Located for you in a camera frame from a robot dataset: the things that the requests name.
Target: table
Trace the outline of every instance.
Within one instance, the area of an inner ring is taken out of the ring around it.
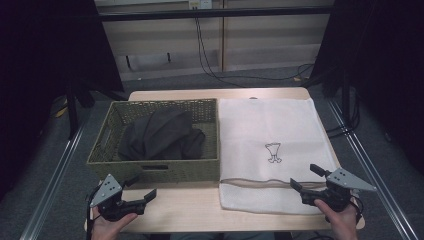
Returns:
[[[130,95],[129,100],[251,97],[308,99],[310,95],[304,88],[202,89],[137,91]],[[331,151],[339,165],[333,149]],[[304,231],[330,228],[323,215],[254,214],[222,210],[218,184],[218,182],[136,184],[123,191],[124,200],[141,199],[152,188],[158,189],[158,195],[147,205],[144,215],[126,226],[123,231],[171,233]],[[361,219],[357,228],[361,229],[364,226],[365,221]]]

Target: white cloth bag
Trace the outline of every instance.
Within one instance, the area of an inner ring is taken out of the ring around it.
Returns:
[[[325,179],[311,163],[333,171],[312,99],[220,99],[220,201],[224,209],[317,214],[301,203],[290,178],[320,189]]]

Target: wire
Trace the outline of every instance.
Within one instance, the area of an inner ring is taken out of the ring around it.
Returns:
[[[302,79],[301,74],[304,73],[304,72],[306,72],[306,71],[308,71],[312,66],[314,66],[314,64],[312,64],[312,63],[300,65],[297,68],[297,74],[292,75],[292,76],[288,76],[288,77],[284,77],[284,78],[267,78],[267,77],[256,77],[256,76],[239,76],[239,75],[233,75],[233,76],[217,76],[212,71],[212,69],[210,67],[210,64],[209,64],[209,61],[208,61],[208,58],[206,56],[205,46],[203,44],[202,29],[200,27],[199,19],[198,18],[195,18],[195,21],[196,21],[196,29],[197,29],[197,41],[198,41],[198,51],[199,51],[200,65],[202,66],[203,72],[205,72],[206,75],[208,75],[210,77],[213,77],[213,78],[217,79],[220,82],[223,82],[223,83],[227,83],[227,84],[231,84],[231,85],[234,85],[234,86],[237,86],[237,87],[244,88],[244,86],[241,86],[241,85],[238,85],[238,84],[235,84],[235,83],[226,82],[226,81],[223,81],[222,79],[225,79],[225,78],[249,78],[249,79],[262,79],[262,80],[269,80],[269,81],[282,81],[282,80],[293,79],[295,77],[300,77]],[[209,72],[206,71],[206,69],[205,69],[205,67],[203,65],[201,49],[203,50],[203,55],[205,57],[206,64],[207,64],[207,67],[209,69]],[[308,66],[308,67],[305,68],[304,70],[300,71],[300,69],[302,67],[304,67],[304,66]]]
[[[222,83],[230,84],[230,85],[233,85],[233,86],[236,86],[236,87],[245,88],[244,86],[241,86],[241,85],[238,85],[238,84],[235,84],[235,83],[230,83],[230,82],[223,81],[220,77],[217,77],[215,75],[215,73],[212,71],[212,69],[211,69],[211,67],[209,65],[208,57],[206,56],[205,45],[203,44],[202,30],[200,28],[199,19],[198,18],[195,18],[195,21],[196,21],[196,29],[197,29],[197,43],[198,43],[198,50],[199,50],[199,59],[200,59],[200,65],[202,66],[203,72],[205,72],[206,75],[208,75],[210,77],[213,77],[213,78],[215,78],[216,80],[218,80],[218,81],[220,81]],[[201,51],[200,51],[200,46],[202,46],[203,55],[205,57],[205,60],[206,60],[206,63],[208,65],[208,68],[209,68],[210,73],[207,72],[206,69],[205,69],[205,67],[203,66],[202,54],[201,54]]]

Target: wicker basket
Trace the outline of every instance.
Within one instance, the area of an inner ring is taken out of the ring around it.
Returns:
[[[126,126],[159,108],[191,111],[193,128],[205,134],[201,159],[122,161],[118,146]],[[140,177],[143,183],[218,181],[219,126],[216,99],[113,102],[87,161],[100,179],[111,173],[118,181]]]

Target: black cloth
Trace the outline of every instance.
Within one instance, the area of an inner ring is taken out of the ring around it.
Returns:
[[[125,129],[118,148],[123,161],[199,159],[205,134],[192,128],[192,114],[177,107],[156,110]]]

